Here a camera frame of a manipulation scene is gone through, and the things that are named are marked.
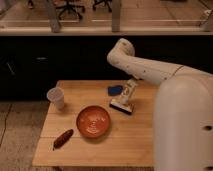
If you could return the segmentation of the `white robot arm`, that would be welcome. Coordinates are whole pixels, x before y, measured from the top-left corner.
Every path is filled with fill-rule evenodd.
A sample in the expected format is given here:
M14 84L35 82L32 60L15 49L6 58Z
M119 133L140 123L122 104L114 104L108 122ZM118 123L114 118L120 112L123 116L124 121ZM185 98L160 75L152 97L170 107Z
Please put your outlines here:
M131 76L112 108L130 113L129 99L140 79L158 86L154 100L155 171L213 171L213 74L139 58L121 38L107 61Z

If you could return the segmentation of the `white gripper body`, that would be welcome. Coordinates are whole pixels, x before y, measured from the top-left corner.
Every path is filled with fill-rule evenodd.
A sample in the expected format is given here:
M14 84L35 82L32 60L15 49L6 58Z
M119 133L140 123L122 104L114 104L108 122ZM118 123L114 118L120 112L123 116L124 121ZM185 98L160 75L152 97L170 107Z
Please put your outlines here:
M131 98L136 86L138 85L138 80L135 78L129 79L124 85L124 89L119 97L119 101L122 104L127 104L128 100Z

